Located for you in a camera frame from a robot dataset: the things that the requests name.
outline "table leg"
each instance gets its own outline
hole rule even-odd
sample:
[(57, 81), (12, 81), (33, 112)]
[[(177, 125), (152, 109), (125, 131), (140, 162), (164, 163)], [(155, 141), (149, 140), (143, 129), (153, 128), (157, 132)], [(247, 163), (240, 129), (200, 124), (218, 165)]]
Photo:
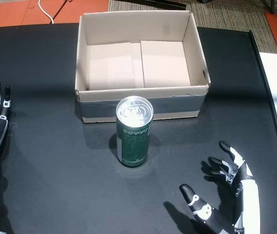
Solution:
[(275, 0), (271, 0), (270, 12), (275, 13)]

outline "can lid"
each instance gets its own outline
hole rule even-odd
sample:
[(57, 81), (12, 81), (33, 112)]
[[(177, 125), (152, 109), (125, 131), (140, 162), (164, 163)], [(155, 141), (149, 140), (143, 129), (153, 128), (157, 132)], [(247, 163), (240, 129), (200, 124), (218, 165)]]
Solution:
[(126, 126), (139, 128), (148, 124), (153, 117), (151, 103), (139, 96), (122, 99), (116, 109), (117, 118)]

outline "open cardboard box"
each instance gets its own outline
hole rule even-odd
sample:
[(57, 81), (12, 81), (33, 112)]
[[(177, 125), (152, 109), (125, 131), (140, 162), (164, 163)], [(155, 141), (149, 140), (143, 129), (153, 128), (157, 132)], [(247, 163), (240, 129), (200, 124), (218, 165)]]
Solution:
[(210, 85), (189, 11), (87, 13), (80, 18), (75, 93), (84, 122), (115, 121), (119, 100), (147, 98), (154, 119), (196, 117)]

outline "carpet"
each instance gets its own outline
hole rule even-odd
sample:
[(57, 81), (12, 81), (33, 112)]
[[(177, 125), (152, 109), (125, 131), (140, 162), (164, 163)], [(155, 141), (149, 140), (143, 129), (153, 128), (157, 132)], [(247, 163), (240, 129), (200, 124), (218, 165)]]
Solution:
[[(242, 7), (243, 5), (241, 5), (241, 2), (248, 1), (249, 0), (240, 0), (241, 7), (235, 7), (231, 4), (219, 4), (220, 0), (215, 0), (212, 4), (202, 4), (196, 0), (188, 0), (184, 1), (184, 3), (187, 4), (187, 10), (194, 14), (197, 26), (238, 31), (252, 30), (259, 51), (277, 53), (277, 45), (265, 14), (262, 11), (255, 11), (247, 7)], [(108, 10), (129, 11), (159, 9), (135, 3), (110, 0)]]

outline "green can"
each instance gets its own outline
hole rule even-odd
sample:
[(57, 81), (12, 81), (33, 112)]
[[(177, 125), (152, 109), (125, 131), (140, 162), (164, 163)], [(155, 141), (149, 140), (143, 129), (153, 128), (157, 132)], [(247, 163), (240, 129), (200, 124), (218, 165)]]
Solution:
[(153, 107), (143, 97), (126, 97), (118, 103), (116, 117), (118, 158), (128, 167), (137, 167), (147, 158)]

